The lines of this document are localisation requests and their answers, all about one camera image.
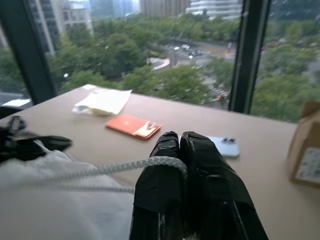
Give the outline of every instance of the label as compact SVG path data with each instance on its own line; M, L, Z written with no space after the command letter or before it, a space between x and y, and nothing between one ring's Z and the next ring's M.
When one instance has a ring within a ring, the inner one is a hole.
M308 147L305 150L295 178L320 184L320 148Z

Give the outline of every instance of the beige desk surface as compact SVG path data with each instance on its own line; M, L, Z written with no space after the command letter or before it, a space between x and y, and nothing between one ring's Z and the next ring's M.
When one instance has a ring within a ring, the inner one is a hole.
M320 189L292 184L287 177L286 156L294 124L133 94L122 113L162 125L160 133L142 141L106 129L112 117L72 113L74 104L90 91L75 89L19 115L30 131L72 139L74 145L68 152L95 165L145 159L166 131L236 138L240 157L228 162L243 179L269 239L320 239ZM134 185L139 174L124 172L116 177Z

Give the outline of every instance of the phone case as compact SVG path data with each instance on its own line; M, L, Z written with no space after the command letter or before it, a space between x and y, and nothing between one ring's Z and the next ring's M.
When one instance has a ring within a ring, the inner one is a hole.
M150 139L161 128L155 122L127 114L119 114L108 121L105 126L144 140Z

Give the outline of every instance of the white bag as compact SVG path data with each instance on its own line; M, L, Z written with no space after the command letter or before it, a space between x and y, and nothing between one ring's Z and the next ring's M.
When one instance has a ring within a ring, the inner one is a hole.
M91 168L95 166L51 151L33 161L13 159L0 165L0 187ZM121 186L108 175L77 180L77 183ZM127 240L133 201L134 195L126 192L67 192L45 188L0 191L0 239Z

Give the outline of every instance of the braided cable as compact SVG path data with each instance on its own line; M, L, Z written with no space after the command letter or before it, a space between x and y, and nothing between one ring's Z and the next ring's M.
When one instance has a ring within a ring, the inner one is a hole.
M82 179L87 177L95 177L101 175L109 175L114 173L119 173L123 171L131 171L140 168L146 168L151 166L166 165L178 168L184 180L184 183L187 182L187 167L186 165L178 158L169 157L169 156L153 156L145 160L131 161L125 163L116 163L109 164L105 166L98 166L92 169L81 170L77 172L70 172L67 174L56 175L53 177L39 177L38 179L33 179L30 181L24 181L6 186L8 189L21 189L25 187L46 187L53 188L56 190L68 190L68 191L108 191L108 192L128 192L134 193L134 188L129 187L107 187L107 186L81 186L79 184L61 184L66 181Z

